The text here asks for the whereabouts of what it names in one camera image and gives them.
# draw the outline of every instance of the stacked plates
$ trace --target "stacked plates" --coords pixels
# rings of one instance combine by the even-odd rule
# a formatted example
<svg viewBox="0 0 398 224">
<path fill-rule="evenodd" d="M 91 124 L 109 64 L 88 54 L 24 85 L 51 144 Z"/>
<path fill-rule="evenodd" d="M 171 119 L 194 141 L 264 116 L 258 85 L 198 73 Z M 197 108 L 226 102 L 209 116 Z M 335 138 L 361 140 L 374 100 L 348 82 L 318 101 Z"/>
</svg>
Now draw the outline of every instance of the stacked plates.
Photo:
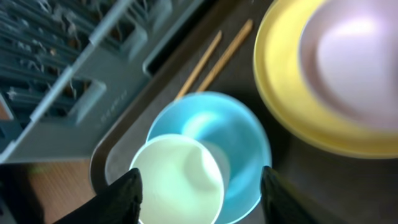
<svg viewBox="0 0 398 224">
<path fill-rule="evenodd" d="M 320 149 L 358 158 L 395 158 L 397 132 L 362 125 L 331 110 L 300 73 L 300 37 L 323 2 L 276 1 L 270 7 L 254 49 L 254 71 L 262 99 L 287 129 Z"/>
</svg>

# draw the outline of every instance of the wooden surface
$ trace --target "wooden surface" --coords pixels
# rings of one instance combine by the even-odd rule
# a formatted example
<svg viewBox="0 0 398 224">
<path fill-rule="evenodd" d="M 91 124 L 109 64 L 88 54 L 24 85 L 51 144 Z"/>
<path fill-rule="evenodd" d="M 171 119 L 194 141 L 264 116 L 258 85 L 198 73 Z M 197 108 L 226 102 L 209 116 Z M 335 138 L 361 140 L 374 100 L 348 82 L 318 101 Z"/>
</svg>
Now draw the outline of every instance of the wooden surface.
<svg viewBox="0 0 398 224">
<path fill-rule="evenodd" d="M 94 197 L 89 166 L 89 160 L 28 166 L 28 179 L 44 210 L 45 223 L 59 220 Z"/>
</svg>

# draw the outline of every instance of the bowl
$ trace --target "bowl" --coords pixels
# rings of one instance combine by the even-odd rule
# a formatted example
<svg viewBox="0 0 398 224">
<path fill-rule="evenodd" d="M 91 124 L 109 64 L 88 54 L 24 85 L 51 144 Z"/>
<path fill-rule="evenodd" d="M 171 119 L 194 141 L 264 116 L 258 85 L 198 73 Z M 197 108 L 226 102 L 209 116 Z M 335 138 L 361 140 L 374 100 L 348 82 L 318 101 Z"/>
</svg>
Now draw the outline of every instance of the bowl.
<svg viewBox="0 0 398 224">
<path fill-rule="evenodd" d="M 144 186 L 141 224 L 217 221 L 229 180 L 229 165 L 217 147 L 165 134 L 138 150 L 133 168 L 139 169 Z"/>
<path fill-rule="evenodd" d="M 333 0 L 307 22 L 299 64 L 310 91 L 350 122 L 398 130 L 398 1 Z"/>
<path fill-rule="evenodd" d="M 258 205 L 262 168 L 271 166 L 271 151 L 261 123 L 240 101 L 214 92 L 187 95 L 158 115 L 147 141 L 163 134 L 210 142 L 228 158 L 230 180 L 216 223 L 236 223 Z"/>
</svg>

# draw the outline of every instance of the dark tray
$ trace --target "dark tray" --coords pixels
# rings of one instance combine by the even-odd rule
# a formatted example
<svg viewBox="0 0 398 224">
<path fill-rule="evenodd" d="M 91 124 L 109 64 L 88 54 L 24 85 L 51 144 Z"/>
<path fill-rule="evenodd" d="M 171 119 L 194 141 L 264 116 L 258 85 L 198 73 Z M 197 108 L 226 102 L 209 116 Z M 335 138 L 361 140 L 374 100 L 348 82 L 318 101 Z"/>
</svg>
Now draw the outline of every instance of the dark tray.
<svg viewBox="0 0 398 224">
<path fill-rule="evenodd" d="M 258 27 L 270 4 L 269 0 L 219 0 L 208 11 L 98 145 L 91 162 L 91 183 L 96 192 L 128 171 L 153 120 L 175 98 L 216 33 L 222 30 L 223 40 L 192 90 L 250 18 L 254 30 L 209 90 L 229 94 L 253 110 L 269 137 L 274 169 L 299 191 L 348 223 L 396 223 L 396 160 L 351 159 L 315 149 L 292 137 L 262 102 L 254 82 L 252 57 Z M 264 224 L 260 205 L 239 223 Z"/>
</svg>

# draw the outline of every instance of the bowl rim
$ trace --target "bowl rim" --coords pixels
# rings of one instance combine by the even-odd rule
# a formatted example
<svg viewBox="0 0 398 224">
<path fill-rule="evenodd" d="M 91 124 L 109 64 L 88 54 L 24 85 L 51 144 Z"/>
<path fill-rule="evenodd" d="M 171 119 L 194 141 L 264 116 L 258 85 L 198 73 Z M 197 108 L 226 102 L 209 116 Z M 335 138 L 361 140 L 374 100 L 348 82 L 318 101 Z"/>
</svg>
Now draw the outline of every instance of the bowl rim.
<svg viewBox="0 0 398 224">
<path fill-rule="evenodd" d="M 163 140 L 170 139 L 170 138 L 179 139 L 179 140 L 183 140 L 183 141 L 186 141 L 186 142 L 190 142 L 190 143 L 196 145 L 198 148 L 200 148 L 200 149 L 202 149 L 202 150 L 204 150 L 204 151 L 207 151 L 207 152 L 209 152 L 209 153 L 211 154 L 211 152 L 209 151 L 209 149 L 208 149 L 206 146 L 204 146 L 201 142 L 197 141 L 196 139 L 193 139 L 193 138 L 184 136 L 184 135 L 182 135 L 182 134 L 163 134 L 163 135 L 160 135 L 160 136 L 156 136 L 156 137 L 152 138 L 151 140 L 145 142 L 145 144 L 143 144 L 143 145 L 139 148 L 139 150 L 137 151 L 137 153 L 136 153 L 136 154 L 134 155 L 134 157 L 132 158 L 132 161 L 131 161 L 131 163 L 130 163 L 129 170 L 131 170 L 131 169 L 134 168 L 134 163 L 137 161 L 139 155 L 140 155 L 142 152 L 144 152 L 145 149 L 146 149 L 148 146 L 150 146 L 150 145 L 152 145 L 152 144 L 154 144 L 154 143 L 157 143 L 157 142 L 159 142 L 159 141 L 163 141 Z M 215 160 L 215 158 L 214 158 L 213 156 L 212 156 L 212 159 L 214 160 L 214 162 L 215 162 L 216 165 L 217 165 L 217 168 L 218 168 L 218 175 L 221 177 L 221 180 L 222 180 L 222 179 L 223 179 L 223 176 L 222 176 L 222 173 L 221 173 L 221 167 L 217 164 L 217 162 L 216 162 L 216 160 Z M 221 210 L 222 210 L 222 208 L 223 208 L 223 204 L 224 204 L 224 200 L 225 200 L 226 192 L 225 192 L 225 187 L 224 187 L 224 181 L 221 181 L 221 183 L 222 183 L 222 184 L 221 184 L 221 187 L 220 187 L 220 189 L 221 189 L 220 202 L 219 202 L 219 205 L 218 205 L 217 213 L 216 213 L 216 215 L 215 215 L 213 221 L 211 222 L 211 224 L 214 224 L 214 223 L 217 222 L 217 219 L 218 219 L 218 217 L 219 217 L 220 214 L 221 214 Z M 140 221 L 140 224 L 144 224 L 144 222 L 141 220 L 141 218 L 139 219 L 139 221 Z"/>
<path fill-rule="evenodd" d="M 241 109 L 243 109 L 243 111 L 245 113 L 247 113 L 250 118 L 254 121 L 254 125 L 256 126 L 256 128 L 261 132 L 261 135 L 264 136 L 264 142 L 267 146 L 267 151 L 261 151 L 261 153 L 263 154 L 263 164 L 269 162 L 269 164 L 266 164 L 264 166 L 270 166 L 272 167 L 272 151 L 271 151 L 271 145 L 269 144 L 269 140 L 268 140 L 268 135 L 266 133 L 266 130 L 264 129 L 264 127 L 262 126 L 261 122 L 258 120 L 258 117 L 242 102 L 240 102 L 239 100 L 233 98 L 232 96 L 229 96 L 227 94 L 224 93 L 219 93 L 219 92 L 215 92 L 215 91 L 204 91 L 201 93 L 189 93 L 187 95 L 185 95 L 183 98 L 179 99 L 179 100 L 174 100 L 173 102 L 169 103 L 156 117 L 156 119 L 153 121 L 149 131 L 148 131 L 148 135 L 147 135 L 147 139 L 146 142 L 150 141 L 151 139 L 149 139 L 151 132 L 153 131 L 155 124 L 158 123 L 158 121 L 160 120 L 161 117 L 164 116 L 164 114 L 166 114 L 167 112 L 169 112 L 169 110 L 171 110 L 177 103 L 180 103 L 181 101 L 190 99 L 190 98 L 194 98 L 194 97 L 200 97 L 200 96 L 210 96 L 210 97 L 214 97 L 214 98 L 218 98 L 218 99 L 222 99 L 222 100 L 227 100 L 232 102 L 233 104 L 236 104 L 237 106 L 239 106 Z M 261 201 L 261 191 L 259 188 L 259 197 L 256 200 L 256 202 L 253 204 L 253 206 L 243 215 L 241 215 L 239 218 L 233 220 L 232 222 L 229 222 L 227 224 L 234 224 L 238 221 L 241 221 L 242 219 L 246 218 L 260 203 Z"/>
</svg>

